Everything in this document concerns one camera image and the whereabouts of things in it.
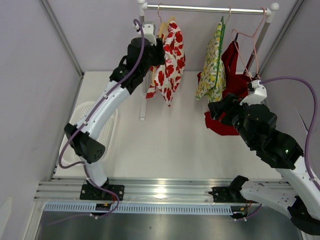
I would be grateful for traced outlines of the red garment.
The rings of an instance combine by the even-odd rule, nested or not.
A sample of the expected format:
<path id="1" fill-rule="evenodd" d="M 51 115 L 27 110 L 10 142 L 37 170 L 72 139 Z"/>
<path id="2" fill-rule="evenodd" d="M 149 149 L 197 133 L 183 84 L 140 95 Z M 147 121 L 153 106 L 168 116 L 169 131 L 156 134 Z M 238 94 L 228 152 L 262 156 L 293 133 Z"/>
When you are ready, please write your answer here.
<path id="1" fill-rule="evenodd" d="M 232 41 L 225 52 L 222 54 L 222 62 L 225 69 L 226 89 L 222 93 L 222 97 L 226 97 L 231 93 L 240 98 L 244 98 L 248 95 L 247 85 L 251 81 L 245 74 L 236 74 L 237 62 L 239 53 L 237 47 L 239 46 L 237 41 Z M 223 125 L 218 120 L 211 119 L 209 111 L 204 113 L 205 125 L 208 129 L 212 130 L 221 136 L 238 136 L 238 132 L 228 125 Z"/>

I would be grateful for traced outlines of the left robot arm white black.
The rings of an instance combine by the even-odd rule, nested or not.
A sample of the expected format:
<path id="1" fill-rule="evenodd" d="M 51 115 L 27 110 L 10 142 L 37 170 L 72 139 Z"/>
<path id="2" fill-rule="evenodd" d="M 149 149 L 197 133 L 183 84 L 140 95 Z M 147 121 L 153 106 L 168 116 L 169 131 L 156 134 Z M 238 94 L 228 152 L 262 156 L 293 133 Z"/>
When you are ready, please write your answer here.
<path id="1" fill-rule="evenodd" d="M 108 177 L 102 168 L 105 146 L 98 142 L 100 133 L 122 102 L 143 82 L 150 67 L 165 63 L 165 50 L 161 38 L 155 43 L 142 37 L 134 38 L 127 47 L 127 54 L 120 60 L 109 77 L 109 82 L 89 112 L 76 124 L 64 127 L 67 146 L 71 146 L 84 165 L 90 183 L 91 194 L 97 200 L 108 196 L 105 185 Z"/>

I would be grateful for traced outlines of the yellow plastic hanger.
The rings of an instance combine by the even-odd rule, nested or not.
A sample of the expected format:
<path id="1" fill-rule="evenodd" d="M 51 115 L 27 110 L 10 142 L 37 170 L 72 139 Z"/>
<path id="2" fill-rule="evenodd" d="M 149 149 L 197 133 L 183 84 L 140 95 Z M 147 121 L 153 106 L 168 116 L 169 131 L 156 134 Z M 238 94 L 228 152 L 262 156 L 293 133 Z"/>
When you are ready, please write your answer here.
<path id="1" fill-rule="evenodd" d="M 150 87 L 162 87 L 167 78 L 175 72 L 177 61 L 174 53 L 175 50 L 175 17 L 171 17 L 167 22 L 162 22 L 157 35 L 163 42 L 165 52 L 164 65 L 151 66 Z"/>

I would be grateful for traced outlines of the aluminium frame post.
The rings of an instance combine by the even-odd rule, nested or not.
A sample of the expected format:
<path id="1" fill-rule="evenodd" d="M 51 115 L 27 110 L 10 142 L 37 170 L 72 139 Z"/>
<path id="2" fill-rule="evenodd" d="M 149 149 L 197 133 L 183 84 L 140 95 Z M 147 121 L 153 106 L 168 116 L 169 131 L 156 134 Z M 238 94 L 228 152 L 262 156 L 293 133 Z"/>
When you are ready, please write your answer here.
<path id="1" fill-rule="evenodd" d="M 82 68 L 79 64 L 79 61 L 77 60 L 74 51 L 72 50 L 72 47 L 56 17 L 56 14 L 54 13 L 50 3 L 48 0 L 39 0 L 38 1 L 40 6 L 42 7 L 45 15 L 48 18 L 49 23 L 52 26 L 53 31 L 55 32 L 58 40 L 60 41 L 66 55 L 68 56 L 69 60 L 71 61 L 75 71 L 79 75 L 80 78 L 83 77 L 84 72 L 82 71 Z"/>
<path id="2" fill-rule="evenodd" d="M 305 0 L 296 0 L 292 9 L 289 12 L 289 15 L 287 16 L 287 18 L 285 19 L 279 33 L 277 34 L 275 40 L 273 41 L 273 44 L 268 52 L 268 54 L 266 55 L 265 60 L 262 63 L 262 66 L 259 70 L 259 73 L 262 75 L 268 65 L 270 64 L 272 58 L 274 57 L 274 55 L 277 52 L 277 49 L 279 48 L 279 46 L 281 45 L 283 39 L 285 38 L 288 30 L 290 29 L 291 25 L 293 24 L 296 16 L 298 15 L 298 13 L 300 12 L 300 10 L 302 9 L 302 7 L 305 4 Z"/>

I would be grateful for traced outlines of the clothes rack metal white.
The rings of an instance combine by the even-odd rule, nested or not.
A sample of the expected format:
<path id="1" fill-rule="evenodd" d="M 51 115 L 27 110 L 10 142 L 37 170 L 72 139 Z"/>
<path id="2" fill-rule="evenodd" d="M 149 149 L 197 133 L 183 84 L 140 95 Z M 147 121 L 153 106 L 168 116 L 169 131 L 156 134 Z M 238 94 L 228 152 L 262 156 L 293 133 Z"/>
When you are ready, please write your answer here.
<path id="1" fill-rule="evenodd" d="M 260 9 L 243 9 L 243 8 L 223 8 L 223 7 L 202 7 L 202 6 L 182 6 L 182 5 L 165 5 L 162 3 L 159 4 L 151 4 L 147 3 L 146 0 L 137 0 L 138 4 L 138 17 L 139 20 L 144 23 L 145 21 L 145 12 L 146 10 L 157 10 L 159 13 L 160 10 L 164 11 L 180 11 L 180 12 L 199 12 L 199 13 L 228 13 L 228 16 L 230 17 L 231 14 L 241 14 L 241 15 L 262 15 L 263 16 L 263 26 L 260 31 L 260 34 L 255 40 L 253 38 L 254 48 L 253 52 L 251 53 L 251 56 L 247 62 L 247 65 L 245 66 L 248 70 L 252 65 L 253 58 L 254 58 L 254 51 L 258 52 L 263 39 L 268 31 L 268 28 L 275 16 L 276 11 L 279 9 L 279 4 L 277 2 L 274 2 L 271 4 L 270 8 L 260 8 Z M 147 73 L 146 77 L 143 79 L 142 84 L 142 100 L 141 100 L 141 107 L 140 107 L 140 115 L 139 120 L 145 121 L 146 115 L 147 115 L 147 91 L 149 87 L 149 83 L 152 78 L 151 75 Z"/>

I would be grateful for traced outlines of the left aluminium frame post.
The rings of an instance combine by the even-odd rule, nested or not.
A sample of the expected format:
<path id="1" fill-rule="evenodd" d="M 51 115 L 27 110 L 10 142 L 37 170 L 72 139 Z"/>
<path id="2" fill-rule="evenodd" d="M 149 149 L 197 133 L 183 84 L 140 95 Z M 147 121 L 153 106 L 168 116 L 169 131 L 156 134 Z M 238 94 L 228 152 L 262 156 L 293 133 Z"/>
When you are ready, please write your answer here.
<path id="1" fill-rule="evenodd" d="M 39 0 L 38 1 L 40 6 L 42 7 L 45 15 L 48 18 L 49 23 L 52 26 L 53 31 L 55 32 L 58 40 L 60 41 L 66 55 L 68 56 L 69 60 L 71 61 L 75 71 L 79 75 L 80 78 L 83 77 L 84 72 L 82 71 L 82 68 L 79 64 L 79 61 L 77 60 L 74 51 L 72 50 L 72 47 L 56 17 L 56 14 L 54 13 L 50 3 L 48 0 Z"/>

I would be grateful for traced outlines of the green plastic hanger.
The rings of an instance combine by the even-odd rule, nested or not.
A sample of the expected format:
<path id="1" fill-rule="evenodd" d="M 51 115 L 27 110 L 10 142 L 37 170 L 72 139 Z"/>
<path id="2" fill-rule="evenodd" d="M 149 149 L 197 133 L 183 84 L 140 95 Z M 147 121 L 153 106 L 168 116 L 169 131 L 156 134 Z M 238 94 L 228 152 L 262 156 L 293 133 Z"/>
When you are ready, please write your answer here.
<path id="1" fill-rule="evenodd" d="M 225 20 L 222 16 L 214 33 L 212 70 L 214 76 L 214 88 L 223 91 L 226 88 L 225 67 L 222 61 L 223 42 L 225 37 L 226 25 L 229 19 Z"/>

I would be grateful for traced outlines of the lemon print skirt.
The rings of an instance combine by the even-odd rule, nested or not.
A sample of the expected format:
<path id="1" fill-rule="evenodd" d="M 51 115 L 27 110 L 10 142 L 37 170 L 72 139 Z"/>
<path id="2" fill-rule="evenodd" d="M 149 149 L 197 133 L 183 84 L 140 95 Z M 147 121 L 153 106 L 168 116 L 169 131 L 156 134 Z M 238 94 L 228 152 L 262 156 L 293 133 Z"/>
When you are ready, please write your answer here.
<path id="1" fill-rule="evenodd" d="M 207 44 L 205 60 L 203 65 L 203 70 L 200 73 L 198 87 L 195 92 L 195 99 L 198 101 L 205 97 L 208 103 L 219 102 L 223 98 L 223 91 L 227 88 L 227 83 L 225 79 L 225 89 L 223 91 L 214 88 L 213 76 L 214 71 L 212 70 L 212 64 L 214 59 L 214 35 L 213 33 L 210 41 Z"/>

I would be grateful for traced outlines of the right aluminium frame post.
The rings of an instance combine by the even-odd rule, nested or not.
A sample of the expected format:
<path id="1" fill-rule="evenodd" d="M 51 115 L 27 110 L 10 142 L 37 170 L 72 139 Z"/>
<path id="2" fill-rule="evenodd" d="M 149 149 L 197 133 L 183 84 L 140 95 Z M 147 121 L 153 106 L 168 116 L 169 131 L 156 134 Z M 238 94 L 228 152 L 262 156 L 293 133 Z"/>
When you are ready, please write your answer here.
<path id="1" fill-rule="evenodd" d="M 274 55 L 277 52 L 277 49 L 279 48 L 279 46 L 281 45 L 283 39 L 285 38 L 288 30 L 290 29 L 291 25 L 293 24 L 296 16 L 298 15 L 298 13 L 300 12 L 300 10 L 302 9 L 302 7 L 305 4 L 305 0 L 296 0 L 292 9 L 289 12 L 289 15 L 287 16 L 287 18 L 285 19 L 279 33 L 277 34 L 275 40 L 273 41 L 273 44 L 268 52 L 268 54 L 266 55 L 265 60 L 262 63 L 262 66 L 259 70 L 259 73 L 262 75 L 268 65 L 270 64 L 272 58 L 274 57 Z"/>

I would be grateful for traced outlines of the white plastic basket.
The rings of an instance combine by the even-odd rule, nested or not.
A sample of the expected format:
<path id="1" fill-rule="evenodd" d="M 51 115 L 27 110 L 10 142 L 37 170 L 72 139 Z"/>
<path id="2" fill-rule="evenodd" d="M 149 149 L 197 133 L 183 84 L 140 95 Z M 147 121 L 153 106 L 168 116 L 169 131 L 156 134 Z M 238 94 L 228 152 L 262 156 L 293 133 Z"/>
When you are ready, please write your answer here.
<path id="1" fill-rule="evenodd" d="M 78 121 L 84 118 L 85 115 L 90 111 L 94 103 L 95 103 L 94 101 L 86 101 L 79 104 L 72 113 L 70 123 L 72 125 L 75 125 Z M 97 139 L 97 141 L 102 145 L 104 145 L 105 147 L 105 151 L 100 158 L 101 161 L 105 161 L 107 159 L 109 150 L 111 149 L 113 136 L 114 136 L 116 125 L 117 125 L 117 118 L 118 118 L 118 110 L 116 109 L 112 114 L 112 116 L 107 121 L 107 123 L 103 126 L 99 134 L 99 137 Z M 81 161 L 80 157 L 76 155 L 72 147 L 68 145 L 62 156 L 61 163 L 64 166 L 67 166 L 79 161 Z"/>

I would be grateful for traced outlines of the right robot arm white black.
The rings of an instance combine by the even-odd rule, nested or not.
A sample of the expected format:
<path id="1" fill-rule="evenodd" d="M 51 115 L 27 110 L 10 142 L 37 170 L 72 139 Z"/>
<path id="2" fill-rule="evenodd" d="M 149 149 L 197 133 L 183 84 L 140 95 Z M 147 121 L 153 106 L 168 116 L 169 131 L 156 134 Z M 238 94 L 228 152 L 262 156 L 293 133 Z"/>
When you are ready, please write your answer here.
<path id="1" fill-rule="evenodd" d="M 241 104 L 234 94 L 209 103 L 208 108 L 213 120 L 233 127 L 250 151 L 280 173 L 296 192 L 277 193 L 238 175 L 227 188 L 229 198 L 265 205 L 288 217 L 302 232 L 318 236 L 320 191 L 307 176 L 303 149 L 292 136 L 276 130 L 277 115 L 261 103 Z"/>

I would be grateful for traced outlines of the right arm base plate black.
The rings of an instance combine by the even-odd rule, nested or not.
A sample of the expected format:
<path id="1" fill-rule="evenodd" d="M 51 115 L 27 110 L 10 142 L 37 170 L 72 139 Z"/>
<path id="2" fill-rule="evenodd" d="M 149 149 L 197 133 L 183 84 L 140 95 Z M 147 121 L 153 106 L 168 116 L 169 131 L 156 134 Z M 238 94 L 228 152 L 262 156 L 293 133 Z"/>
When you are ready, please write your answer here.
<path id="1" fill-rule="evenodd" d="M 256 201 L 245 199 L 240 190 L 241 187 L 230 187 L 230 186 L 214 186 L 208 192 L 212 196 L 215 203 L 256 203 Z"/>

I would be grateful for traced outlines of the aluminium rail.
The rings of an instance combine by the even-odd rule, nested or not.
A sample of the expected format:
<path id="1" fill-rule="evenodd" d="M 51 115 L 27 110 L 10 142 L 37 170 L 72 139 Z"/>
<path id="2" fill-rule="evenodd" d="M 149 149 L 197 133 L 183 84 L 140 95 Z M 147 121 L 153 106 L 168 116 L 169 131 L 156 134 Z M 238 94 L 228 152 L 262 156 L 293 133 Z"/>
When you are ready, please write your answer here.
<path id="1" fill-rule="evenodd" d="M 53 178 L 41 181 L 34 201 L 78 202 L 85 178 Z M 112 185 L 123 185 L 122 203 L 203 205 L 213 201 L 212 187 L 226 187 L 231 179 L 119 178 Z"/>

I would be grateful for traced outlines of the red flower print cloth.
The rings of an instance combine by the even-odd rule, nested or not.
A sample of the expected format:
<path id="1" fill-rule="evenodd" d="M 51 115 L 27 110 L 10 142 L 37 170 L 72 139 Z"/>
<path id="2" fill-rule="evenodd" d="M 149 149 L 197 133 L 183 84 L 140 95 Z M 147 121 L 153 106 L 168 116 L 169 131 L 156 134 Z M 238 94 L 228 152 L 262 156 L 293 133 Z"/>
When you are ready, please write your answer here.
<path id="1" fill-rule="evenodd" d="M 145 98 L 151 99 L 159 93 L 170 106 L 186 66 L 184 38 L 174 17 L 161 24 L 158 36 L 163 43 L 165 62 L 150 68 L 152 75 Z"/>

